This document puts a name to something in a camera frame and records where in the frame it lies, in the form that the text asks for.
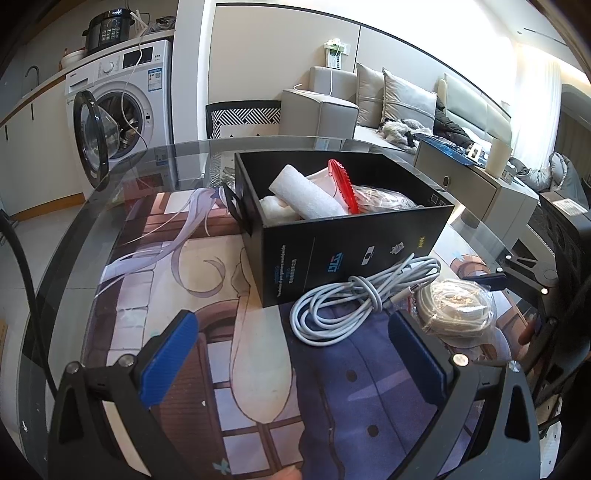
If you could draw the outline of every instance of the cabinet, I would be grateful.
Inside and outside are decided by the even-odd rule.
[[[1,128],[0,196],[9,215],[82,191],[70,147],[63,85],[35,98]]]
[[[508,184],[477,166],[464,166],[427,141],[420,142],[414,166],[466,206],[512,248],[527,227],[538,195],[523,184]]]

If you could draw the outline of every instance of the black box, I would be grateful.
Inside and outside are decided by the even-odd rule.
[[[267,226],[259,199],[287,164],[310,175],[338,160],[354,185],[400,192],[425,208],[300,220]],[[240,223],[262,305],[295,301],[304,292],[350,275],[368,277],[411,253],[428,255],[452,214],[446,192],[417,170],[384,155],[336,151],[263,151],[235,154],[236,194],[229,210]]]

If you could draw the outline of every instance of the black jacket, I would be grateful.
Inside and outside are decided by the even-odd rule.
[[[466,132],[457,123],[452,122],[446,117],[443,111],[445,106],[443,102],[437,97],[437,104],[435,108],[435,121],[433,123],[433,135],[443,137],[450,142],[455,143],[458,147],[470,148],[474,144]]]

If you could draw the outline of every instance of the kitchen faucet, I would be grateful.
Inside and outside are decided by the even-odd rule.
[[[36,85],[35,87],[38,87],[38,86],[39,86],[39,67],[38,67],[37,65],[31,65],[31,66],[29,67],[29,69],[27,70],[27,72],[26,72],[26,74],[25,74],[25,78],[26,78],[26,77],[29,75],[29,72],[30,72],[32,69],[35,69],[35,71],[37,72],[37,85]]]

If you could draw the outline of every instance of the glass table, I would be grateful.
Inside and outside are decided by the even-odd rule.
[[[189,309],[199,319],[199,340],[152,413],[200,478],[269,478],[292,464],[304,465],[304,478],[342,478],[345,471],[351,478],[386,478],[434,414],[387,339],[388,315],[372,315],[340,346],[298,342],[289,328],[290,305],[256,306],[238,225],[219,197],[176,260],[164,255],[187,221],[190,195],[218,192],[233,179],[235,152],[261,150],[380,153],[442,190],[394,150],[354,140],[230,138],[122,160],[80,210],[41,282],[37,300],[51,371],[59,383],[72,360],[113,364]],[[434,254],[444,273],[466,277],[495,271],[510,252],[457,205]],[[123,279],[105,268],[121,258],[158,255]],[[467,353],[517,358],[523,348],[517,336],[526,325],[518,299],[508,291],[494,295],[510,352],[483,346]],[[18,380],[20,436],[28,461],[47,477],[53,399],[39,365],[29,325]],[[253,373],[258,370],[264,373]],[[465,430],[450,468],[469,441],[468,423]]]

